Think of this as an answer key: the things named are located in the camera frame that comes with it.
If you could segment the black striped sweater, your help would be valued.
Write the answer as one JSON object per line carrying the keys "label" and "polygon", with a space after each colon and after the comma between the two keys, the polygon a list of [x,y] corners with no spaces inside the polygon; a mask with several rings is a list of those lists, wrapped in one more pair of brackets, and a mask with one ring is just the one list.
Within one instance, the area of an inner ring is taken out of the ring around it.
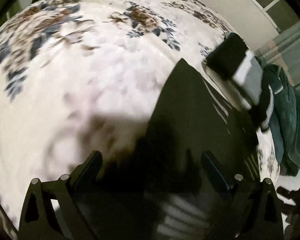
{"label": "black striped sweater", "polygon": [[257,136],[185,60],[172,70],[135,150],[107,163],[97,186],[99,239],[233,239],[238,214],[234,176]]}

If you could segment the folded black grey clothes stack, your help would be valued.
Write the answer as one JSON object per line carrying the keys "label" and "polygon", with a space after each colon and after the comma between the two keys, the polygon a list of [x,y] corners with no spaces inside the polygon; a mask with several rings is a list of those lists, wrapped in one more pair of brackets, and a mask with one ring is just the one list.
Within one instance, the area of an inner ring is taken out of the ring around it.
{"label": "folded black grey clothes stack", "polygon": [[238,34],[227,33],[224,41],[202,61],[202,67],[235,107],[250,110],[258,105],[262,69]]}

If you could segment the dark green jacket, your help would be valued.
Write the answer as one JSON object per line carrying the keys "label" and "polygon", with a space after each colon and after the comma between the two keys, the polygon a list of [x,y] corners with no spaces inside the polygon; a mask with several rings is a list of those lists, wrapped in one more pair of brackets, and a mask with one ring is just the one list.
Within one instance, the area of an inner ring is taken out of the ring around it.
{"label": "dark green jacket", "polygon": [[300,170],[300,93],[290,84],[283,68],[276,64],[263,68],[262,82],[273,96],[269,124],[280,174],[295,177]]}

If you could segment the floral white bed blanket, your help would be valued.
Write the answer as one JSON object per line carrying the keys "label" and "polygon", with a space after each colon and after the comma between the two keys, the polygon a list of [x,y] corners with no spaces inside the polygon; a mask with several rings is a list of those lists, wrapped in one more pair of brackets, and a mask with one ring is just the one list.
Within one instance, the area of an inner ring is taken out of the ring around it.
{"label": "floral white bed blanket", "polygon": [[32,177],[133,147],[176,62],[233,27],[200,0],[39,0],[0,28],[0,222],[17,239]]}

